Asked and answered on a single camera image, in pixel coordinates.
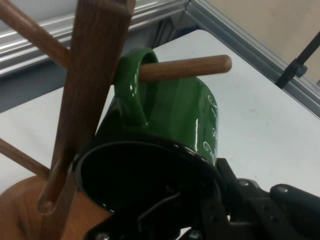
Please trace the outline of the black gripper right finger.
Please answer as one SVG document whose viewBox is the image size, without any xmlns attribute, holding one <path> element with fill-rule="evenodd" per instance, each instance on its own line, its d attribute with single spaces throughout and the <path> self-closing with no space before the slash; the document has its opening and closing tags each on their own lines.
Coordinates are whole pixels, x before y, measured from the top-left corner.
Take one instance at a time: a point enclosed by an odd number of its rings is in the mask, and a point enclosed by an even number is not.
<svg viewBox="0 0 320 240">
<path fill-rule="evenodd" d="M 216 160 L 218 195 L 201 204 L 205 240 L 318 240 L 320 198 L 288 184 L 264 191 Z"/>
</svg>

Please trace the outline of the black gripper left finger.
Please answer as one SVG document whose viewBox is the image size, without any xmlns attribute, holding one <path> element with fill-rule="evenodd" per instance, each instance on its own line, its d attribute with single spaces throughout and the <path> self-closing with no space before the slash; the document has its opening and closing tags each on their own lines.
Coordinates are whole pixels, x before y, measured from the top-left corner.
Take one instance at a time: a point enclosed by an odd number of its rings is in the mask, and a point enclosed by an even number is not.
<svg viewBox="0 0 320 240">
<path fill-rule="evenodd" d="M 130 206 L 91 228 L 86 240 L 204 240 L 198 212 L 178 192 Z"/>
</svg>

